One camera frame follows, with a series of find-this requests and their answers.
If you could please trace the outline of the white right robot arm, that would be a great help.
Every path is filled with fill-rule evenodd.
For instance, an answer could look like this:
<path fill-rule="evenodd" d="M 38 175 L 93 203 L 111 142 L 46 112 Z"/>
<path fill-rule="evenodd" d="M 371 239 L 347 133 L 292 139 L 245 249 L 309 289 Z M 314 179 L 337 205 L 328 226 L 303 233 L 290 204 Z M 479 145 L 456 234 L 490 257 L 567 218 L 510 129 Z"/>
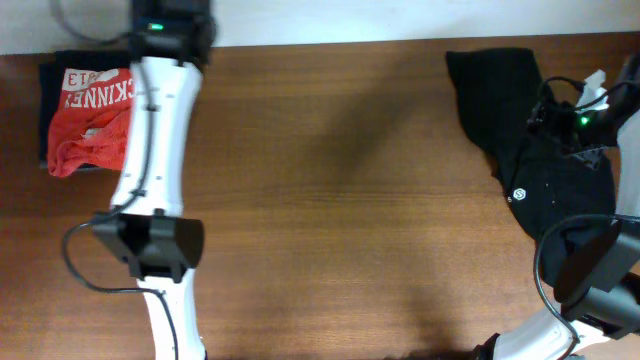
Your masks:
<path fill-rule="evenodd" d="M 474 359 L 574 359 L 639 330 L 639 59 L 613 86 L 597 71 L 558 101 L 528 49 L 449 55 L 461 123 L 497 163 L 509 207 L 536 244 L 543 309 Z"/>

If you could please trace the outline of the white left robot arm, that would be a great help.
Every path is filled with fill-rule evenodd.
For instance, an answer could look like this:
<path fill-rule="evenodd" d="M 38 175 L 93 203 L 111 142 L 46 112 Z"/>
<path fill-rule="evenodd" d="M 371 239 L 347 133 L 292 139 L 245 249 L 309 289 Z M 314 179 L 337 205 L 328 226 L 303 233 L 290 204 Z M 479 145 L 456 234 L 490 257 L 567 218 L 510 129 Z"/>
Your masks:
<path fill-rule="evenodd" d="M 194 299 L 204 225 L 183 215 L 189 121 L 215 39 L 208 0 L 135 1 L 132 107 L 110 210 L 92 227 L 125 264 L 149 313 L 158 359 L 204 359 Z"/>

